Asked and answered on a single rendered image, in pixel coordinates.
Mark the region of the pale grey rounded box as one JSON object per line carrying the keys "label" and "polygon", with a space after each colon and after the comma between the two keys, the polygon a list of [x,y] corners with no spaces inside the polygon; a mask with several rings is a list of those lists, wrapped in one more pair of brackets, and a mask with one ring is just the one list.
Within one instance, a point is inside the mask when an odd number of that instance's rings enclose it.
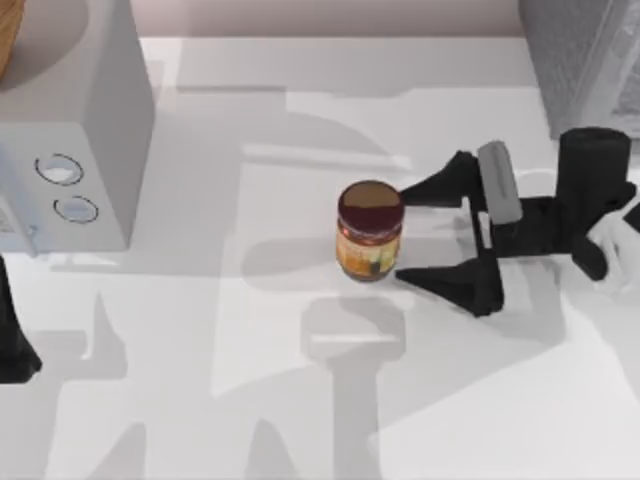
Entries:
{"label": "pale grey rounded box", "polygon": [[502,141],[491,141],[477,150],[488,214],[496,225],[518,222],[523,216],[509,151]]}

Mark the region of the brown-lidded glass jar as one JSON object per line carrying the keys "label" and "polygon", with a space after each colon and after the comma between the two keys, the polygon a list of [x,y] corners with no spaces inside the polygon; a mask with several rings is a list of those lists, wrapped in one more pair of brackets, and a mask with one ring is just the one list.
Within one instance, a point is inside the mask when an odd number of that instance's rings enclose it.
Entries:
{"label": "brown-lidded glass jar", "polygon": [[344,189],[337,203],[336,258],[343,271],[362,282],[378,281],[394,268],[405,206],[386,182],[362,180]]}

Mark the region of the pale microwave oven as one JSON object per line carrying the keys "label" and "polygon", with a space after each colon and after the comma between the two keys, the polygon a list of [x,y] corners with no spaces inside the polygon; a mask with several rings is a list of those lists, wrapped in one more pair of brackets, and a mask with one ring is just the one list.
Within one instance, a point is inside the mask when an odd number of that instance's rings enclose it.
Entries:
{"label": "pale microwave oven", "polygon": [[[0,254],[127,249],[155,119],[131,0],[26,0],[0,80]],[[43,180],[36,158],[74,158],[83,179]],[[70,223],[56,199],[99,209]]]}

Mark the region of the microwave knob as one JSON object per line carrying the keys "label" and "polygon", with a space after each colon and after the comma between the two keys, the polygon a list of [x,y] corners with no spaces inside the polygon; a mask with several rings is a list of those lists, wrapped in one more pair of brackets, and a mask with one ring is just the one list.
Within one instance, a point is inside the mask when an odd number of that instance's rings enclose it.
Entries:
{"label": "microwave knob", "polygon": [[43,180],[63,187],[77,184],[84,177],[84,170],[80,163],[61,153],[36,158],[34,168]]}
{"label": "microwave knob", "polygon": [[56,199],[53,202],[53,209],[63,220],[76,224],[94,222],[99,216],[98,207],[83,196]]}

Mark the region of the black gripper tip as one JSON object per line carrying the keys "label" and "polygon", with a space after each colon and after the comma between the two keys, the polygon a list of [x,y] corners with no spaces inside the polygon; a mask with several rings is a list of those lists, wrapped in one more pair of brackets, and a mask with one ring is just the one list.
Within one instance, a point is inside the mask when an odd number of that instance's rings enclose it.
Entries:
{"label": "black gripper tip", "polygon": [[0,384],[27,383],[42,366],[18,321],[6,264],[0,255]]}

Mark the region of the wooden cupboard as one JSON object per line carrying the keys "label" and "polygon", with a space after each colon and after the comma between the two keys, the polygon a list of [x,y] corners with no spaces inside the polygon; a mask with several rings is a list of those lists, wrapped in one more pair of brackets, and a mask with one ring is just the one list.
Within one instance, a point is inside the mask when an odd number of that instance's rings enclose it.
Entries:
{"label": "wooden cupboard", "polygon": [[0,0],[0,80],[10,63],[26,0]]}

